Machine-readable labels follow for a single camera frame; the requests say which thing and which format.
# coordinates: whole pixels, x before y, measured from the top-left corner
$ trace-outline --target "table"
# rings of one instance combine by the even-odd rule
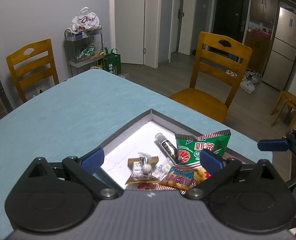
[[[228,129],[184,105],[104,70],[91,69],[32,98],[0,120],[0,238],[12,227],[5,199],[35,157],[60,162],[96,148],[134,117],[156,111],[202,133]],[[231,130],[228,147],[257,162],[271,152]]]

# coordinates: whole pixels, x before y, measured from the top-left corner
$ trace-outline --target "wall outlet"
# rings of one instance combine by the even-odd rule
[[[45,83],[45,84],[43,84],[43,85],[41,85],[39,87],[36,87],[37,95],[39,95],[42,92],[45,92],[49,88],[50,88],[49,82]]]

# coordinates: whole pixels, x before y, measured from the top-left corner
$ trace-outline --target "gold candy wrapper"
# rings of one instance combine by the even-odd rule
[[[151,172],[147,175],[142,174],[142,166],[141,166],[141,158],[131,158],[128,159],[128,167],[131,168],[133,171],[130,175],[129,179],[126,181],[125,185],[128,184],[135,184],[135,183],[142,183],[142,182],[149,182],[149,183],[156,183],[159,182],[159,179],[153,177]],[[151,165],[151,170],[153,170],[158,163],[158,157],[150,157],[149,164]]]

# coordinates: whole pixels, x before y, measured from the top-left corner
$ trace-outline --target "chair backrest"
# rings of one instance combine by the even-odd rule
[[[221,56],[219,54],[203,49],[203,45],[208,45],[210,47],[220,49],[222,51],[225,51],[227,53],[240,57],[243,59],[242,63],[240,64],[224,56]],[[239,43],[238,41],[235,41],[232,38],[229,38],[223,35],[201,32],[198,38],[195,63],[193,66],[192,76],[190,80],[190,87],[195,88],[199,71],[227,83],[232,87],[227,97],[227,100],[225,102],[225,105],[229,107],[233,98],[235,97],[235,93],[238,90],[240,82],[248,66],[251,54],[252,54],[251,48]],[[200,59],[202,58],[206,60],[210,60],[216,64],[220,64],[221,66],[236,72],[237,76],[232,77],[229,74],[222,71],[221,69],[201,63]]]
[[[26,55],[24,52],[27,49],[34,49],[30,54]],[[26,59],[29,59],[33,56],[36,56],[40,53],[43,53],[47,51],[48,55],[38,58],[34,61],[31,61],[17,69],[14,69],[14,66],[17,65],[20,62],[23,62]],[[13,81],[15,83],[16,89],[18,91],[19,96],[21,97],[21,100],[23,102],[26,102],[27,99],[25,97],[23,89],[36,83],[39,80],[42,80],[44,78],[53,76],[55,85],[59,84],[56,67],[55,67],[55,61],[54,61],[54,55],[53,55],[53,48],[52,48],[52,42],[50,39],[35,42],[29,45],[26,45],[19,49],[18,51],[14,52],[13,54],[9,55],[6,58],[8,68],[10,71],[10,74],[13,78]],[[28,77],[23,78],[22,80],[19,80],[19,78],[32,71],[35,68],[41,67],[43,65],[50,64],[50,68],[41,70],[37,73],[34,73]]]

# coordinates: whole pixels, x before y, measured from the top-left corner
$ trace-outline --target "blue gripper pad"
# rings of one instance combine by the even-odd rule
[[[291,144],[285,139],[260,140],[257,146],[264,152],[286,152],[291,148]]]
[[[226,166],[226,161],[223,158],[218,157],[212,151],[203,149],[200,152],[200,164],[210,175],[214,175],[217,171]]]
[[[79,158],[80,166],[86,170],[89,174],[93,175],[97,169],[104,163],[104,150],[102,148],[96,148],[95,150],[87,153],[83,157]]]

